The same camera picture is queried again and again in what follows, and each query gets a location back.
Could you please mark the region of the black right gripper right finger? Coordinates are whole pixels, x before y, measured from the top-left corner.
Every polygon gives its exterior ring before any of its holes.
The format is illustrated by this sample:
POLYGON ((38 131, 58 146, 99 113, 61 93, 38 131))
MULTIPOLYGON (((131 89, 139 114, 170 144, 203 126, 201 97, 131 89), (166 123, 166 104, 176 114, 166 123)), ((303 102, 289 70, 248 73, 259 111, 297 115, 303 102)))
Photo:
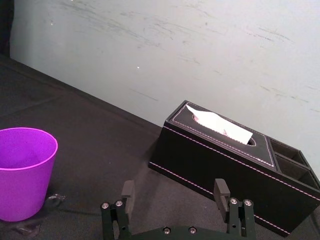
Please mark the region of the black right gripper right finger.
POLYGON ((227 225, 224 240, 255 240, 254 203, 231 196, 227 183, 222 178, 214 180, 213 196, 224 223, 227 225))

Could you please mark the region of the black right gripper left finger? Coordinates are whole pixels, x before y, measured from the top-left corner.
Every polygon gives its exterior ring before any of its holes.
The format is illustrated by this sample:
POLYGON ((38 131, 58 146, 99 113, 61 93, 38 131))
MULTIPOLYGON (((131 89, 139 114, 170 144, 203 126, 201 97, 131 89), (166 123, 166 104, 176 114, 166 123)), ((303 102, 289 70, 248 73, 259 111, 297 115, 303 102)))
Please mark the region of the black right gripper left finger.
POLYGON ((114 203, 105 201, 100 205, 104 240, 115 240, 114 222, 117 223, 119 229, 118 240, 130 240, 132 238, 129 225, 134 204, 135 182, 127 180, 122 187, 121 199, 114 203))

